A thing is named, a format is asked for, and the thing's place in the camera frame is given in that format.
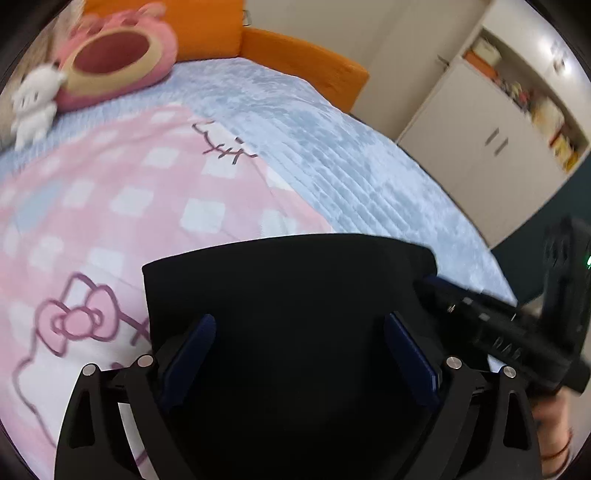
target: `pink checkered blanket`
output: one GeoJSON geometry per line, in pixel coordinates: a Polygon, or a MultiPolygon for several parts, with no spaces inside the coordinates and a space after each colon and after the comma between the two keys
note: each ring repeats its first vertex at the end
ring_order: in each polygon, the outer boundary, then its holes
{"type": "MultiPolygon", "coordinates": [[[[142,265],[266,236],[330,232],[217,122],[167,105],[70,140],[0,190],[0,418],[42,479],[87,363],[150,348],[142,265]]],[[[122,415],[154,478],[131,412],[122,415]]]]}

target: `orange bed frame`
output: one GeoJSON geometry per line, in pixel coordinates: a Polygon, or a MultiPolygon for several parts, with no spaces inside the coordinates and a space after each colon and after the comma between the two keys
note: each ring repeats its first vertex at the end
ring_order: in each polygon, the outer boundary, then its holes
{"type": "MultiPolygon", "coordinates": [[[[86,0],[85,14],[101,17],[138,9],[150,0],[86,0]]],[[[162,0],[164,21],[178,37],[178,61],[244,57],[308,81],[348,113],[369,73],[358,63],[312,43],[242,26],[243,0],[162,0]]]]}

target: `blue gripper pad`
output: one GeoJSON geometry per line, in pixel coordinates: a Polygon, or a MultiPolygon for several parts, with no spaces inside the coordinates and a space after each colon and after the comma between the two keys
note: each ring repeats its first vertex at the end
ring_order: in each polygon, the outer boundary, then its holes
{"type": "Polygon", "coordinates": [[[395,314],[384,320],[386,344],[417,404],[431,410],[440,404],[437,374],[395,314]]]}
{"type": "Polygon", "coordinates": [[[205,315],[189,332],[161,379],[160,407],[169,412],[183,403],[216,337],[216,321],[205,315]]]}

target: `human hand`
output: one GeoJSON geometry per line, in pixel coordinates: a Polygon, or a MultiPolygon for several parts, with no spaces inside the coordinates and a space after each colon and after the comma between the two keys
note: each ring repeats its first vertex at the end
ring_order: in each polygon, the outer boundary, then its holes
{"type": "Polygon", "coordinates": [[[572,430],[568,391],[563,388],[554,397],[535,399],[532,413],[538,424],[542,473],[546,478],[560,473],[569,461],[572,430]]]}

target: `pink bow print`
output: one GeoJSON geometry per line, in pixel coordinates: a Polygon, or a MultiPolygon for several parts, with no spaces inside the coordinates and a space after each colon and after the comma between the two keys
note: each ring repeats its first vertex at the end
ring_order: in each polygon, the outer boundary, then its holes
{"type": "Polygon", "coordinates": [[[35,325],[41,341],[57,356],[67,351],[68,340],[93,338],[110,342],[119,330],[120,310],[113,291],[106,285],[95,286],[83,305],[67,307],[58,300],[46,300],[35,313],[35,325]]]}

